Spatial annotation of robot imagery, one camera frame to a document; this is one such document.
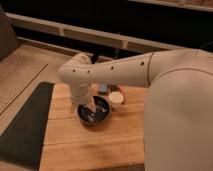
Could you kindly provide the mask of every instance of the black mat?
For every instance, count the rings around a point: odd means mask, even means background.
[[[38,169],[53,84],[40,83],[0,137],[0,158]]]

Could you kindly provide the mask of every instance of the paper cup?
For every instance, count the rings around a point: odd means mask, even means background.
[[[109,94],[109,102],[112,109],[119,109],[124,101],[124,96],[119,91],[113,91]]]

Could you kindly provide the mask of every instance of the wooden table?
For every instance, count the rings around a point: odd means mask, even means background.
[[[96,126],[85,126],[71,112],[69,88],[56,84],[47,122],[40,170],[142,170],[143,111],[146,89],[123,87],[121,109]]]

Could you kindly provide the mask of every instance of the floor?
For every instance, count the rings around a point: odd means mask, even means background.
[[[70,57],[22,44],[0,62],[0,135],[40,82],[60,82],[57,70]],[[0,161],[0,171],[27,170]]]

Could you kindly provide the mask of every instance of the wooden board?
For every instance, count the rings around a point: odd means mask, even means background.
[[[96,86],[92,89],[97,94]],[[77,114],[71,112],[68,86],[56,84],[40,170],[93,170],[143,164],[143,111],[147,90],[122,89],[126,97],[122,108],[112,111],[102,124],[91,127],[82,124]]]
[[[41,171],[79,171],[144,162],[142,136],[45,146]]]

